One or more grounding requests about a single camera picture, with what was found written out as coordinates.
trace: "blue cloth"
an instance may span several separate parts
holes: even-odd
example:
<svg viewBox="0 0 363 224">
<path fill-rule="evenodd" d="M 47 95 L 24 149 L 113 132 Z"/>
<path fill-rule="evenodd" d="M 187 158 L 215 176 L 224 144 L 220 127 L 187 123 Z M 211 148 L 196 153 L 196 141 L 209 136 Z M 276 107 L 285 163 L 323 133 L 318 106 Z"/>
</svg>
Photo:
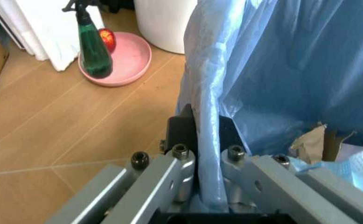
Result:
<svg viewBox="0 0 363 224">
<path fill-rule="evenodd" d="M 178 111 L 192 104 L 210 210 L 227 206 L 219 114 L 251 154 L 286 153 L 318 121 L 363 145 L 363 0 L 198 0 L 184 41 Z"/>
</svg>

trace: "plastic bag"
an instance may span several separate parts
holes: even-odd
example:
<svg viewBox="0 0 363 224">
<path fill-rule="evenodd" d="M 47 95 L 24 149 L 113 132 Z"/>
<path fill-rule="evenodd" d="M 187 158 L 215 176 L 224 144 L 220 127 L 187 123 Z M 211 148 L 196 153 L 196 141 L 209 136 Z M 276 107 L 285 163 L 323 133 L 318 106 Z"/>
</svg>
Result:
<svg viewBox="0 0 363 224">
<path fill-rule="evenodd" d="M 177 108 L 192 104 L 210 210 L 227 206 L 219 114 L 251 154 L 286 153 L 318 121 L 363 145 L 363 1 L 199 0 L 184 41 Z"/>
</svg>

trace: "tile grout line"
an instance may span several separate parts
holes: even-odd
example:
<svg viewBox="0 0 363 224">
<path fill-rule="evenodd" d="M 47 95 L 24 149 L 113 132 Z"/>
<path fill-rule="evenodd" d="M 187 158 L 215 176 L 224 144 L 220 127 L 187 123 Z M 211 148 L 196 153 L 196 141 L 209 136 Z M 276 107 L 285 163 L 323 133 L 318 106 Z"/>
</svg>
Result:
<svg viewBox="0 0 363 224">
<path fill-rule="evenodd" d="M 86 165 L 95 165 L 95 164 L 102 164 L 102 163 L 110 163 L 110 162 L 117 162 L 117 161 L 126 161 L 130 159 L 127 158 L 119 158 L 119 159 L 112 159 L 112 160 L 102 160 L 102 161 L 93 161 L 93 162 L 80 162 L 80 163 L 72 163 L 72 164 L 62 164 L 56 166 L 46 166 L 46 167 L 38 167 L 38 168 L 27 168 L 27 169 L 18 169 L 18 170 L 11 170 L 11 171 L 2 171 L 0 175 L 4 174 L 14 174 L 14 173 L 23 173 L 29 171 L 39 171 L 44 169 L 54 169 L 54 168 L 67 168 L 67 167 L 77 167 L 77 166 L 86 166 Z"/>
<path fill-rule="evenodd" d="M 120 107 L 125 101 L 127 101 L 140 87 L 144 86 L 144 83 L 148 82 L 155 74 L 157 74 L 160 70 L 162 70 L 169 62 L 174 58 L 174 55 L 170 57 L 170 59 L 165 62 L 160 68 L 157 69 L 146 81 L 140 84 L 135 90 L 133 90 L 124 100 L 122 100 L 117 106 L 115 106 L 111 111 L 109 111 L 105 116 L 102 117 L 93 127 L 91 127 L 84 135 L 82 135 L 78 140 L 75 141 L 63 154 L 61 154 L 51 165 L 56 164 L 64 155 L 66 155 L 75 145 L 81 142 L 85 136 L 87 136 L 95 127 L 97 127 L 104 119 L 106 119 L 109 115 L 111 115 L 118 107 Z"/>
<path fill-rule="evenodd" d="M 5 136 L 3 136 L 3 138 L 0 139 L 0 143 L 7 138 L 9 135 L 11 135 L 12 133 L 14 133 L 15 131 L 17 131 L 18 129 L 20 129 L 21 127 L 23 127 L 26 123 L 28 123 L 31 119 L 33 119 L 34 117 L 36 117 L 38 114 L 40 114 L 42 111 L 44 111 L 46 108 L 48 108 L 49 106 L 53 105 L 56 101 L 58 101 L 61 97 L 63 97 L 65 94 L 67 94 L 68 92 L 70 92 L 71 90 L 73 90 L 74 88 L 76 88 L 78 85 L 80 85 L 82 82 L 84 81 L 84 79 L 82 79 L 81 81 L 79 81 L 78 83 L 76 83 L 74 86 L 72 86 L 71 88 L 69 88 L 67 91 L 65 91 L 63 94 L 61 94 L 59 97 L 57 97 L 55 100 L 53 100 L 52 102 L 50 102 L 48 105 L 46 105 L 44 108 L 40 109 L 38 112 L 36 112 L 34 115 L 32 115 L 30 118 L 26 119 L 24 122 L 22 122 L 18 127 L 16 127 L 14 130 L 10 131 L 8 134 L 6 134 Z"/>
<path fill-rule="evenodd" d="M 70 185 L 70 183 L 68 183 L 68 181 L 66 181 L 64 178 L 62 178 L 57 172 L 56 170 L 54 170 L 53 168 L 50 168 L 51 171 L 53 171 L 54 175 L 56 175 L 71 191 L 73 194 L 76 194 L 76 191 L 74 190 L 74 188 Z"/>
<path fill-rule="evenodd" d="M 18 81 L 19 79 L 23 78 L 24 76 L 26 76 L 27 74 L 33 72 L 34 70 L 38 69 L 39 67 L 41 67 L 42 65 L 44 65 L 45 62 L 42 62 L 38 65 L 36 65 L 34 68 L 31 69 L 31 71 L 27 72 L 27 73 L 24 73 L 22 76 L 19 76 L 17 77 L 15 80 L 11 81 L 10 83 L 7 83 L 7 85 L 3 86 L 1 89 L 0 89 L 0 92 L 3 91 L 5 88 L 11 86 L 13 83 L 15 83 L 16 81 Z"/>
</svg>

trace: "wooden floor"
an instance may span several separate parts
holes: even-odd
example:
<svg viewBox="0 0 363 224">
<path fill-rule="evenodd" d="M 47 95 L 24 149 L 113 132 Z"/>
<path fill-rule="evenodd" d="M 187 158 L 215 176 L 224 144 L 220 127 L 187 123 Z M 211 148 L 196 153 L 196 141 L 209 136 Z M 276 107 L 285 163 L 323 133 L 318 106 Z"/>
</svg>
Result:
<svg viewBox="0 0 363 224">
<path fill-rule="evenodd" d="M 103 14 L 139 34 L 134 11 Z M 184 56 L 152 48 L 138 81 L 105 88 L 72 63 L 56 72 L 10 45 L 0 76 L 0 223 L 42 223 L 108 163 L 157 154 L 174 114 Z"/>
</svg>

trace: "hex socket screw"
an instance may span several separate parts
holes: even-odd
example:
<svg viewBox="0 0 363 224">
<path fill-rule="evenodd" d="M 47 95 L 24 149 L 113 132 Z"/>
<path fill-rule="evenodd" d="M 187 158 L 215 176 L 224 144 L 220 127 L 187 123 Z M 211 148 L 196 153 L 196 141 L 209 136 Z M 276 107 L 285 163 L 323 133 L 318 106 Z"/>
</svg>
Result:
<svg viewBox="0 0 363 224">
<path fill-rule="evenodd" d="M 232 161 L 239 161 L 245 156 L 245 150 L 242 146 L 232 145 L 227 148 L 227 157 Z"/>
<path fill-rule="evenodd" d="M 179 160 L 185 160 L 188 158 L 188 151 L 186 145 L 176 144 L 172 147 L 172 156 Z"/>
<path fill-rule="evenodd" d="M 136 152 L 132 155 L 130 162 L 135 169 L 145 169 L 150 163 L 148 154 L 145 152 Z"/>
<path fill-rule="evenodd" d="M 278 162 L 281 166 L 283 166 L 285 169 L 289 168 L 290 161 L 289 161 L 288 156 L 286 156 L 284 154 L 276 154 L 276 155 L 273 155 L 272 158 L 276 162 Z"/>
</svg>

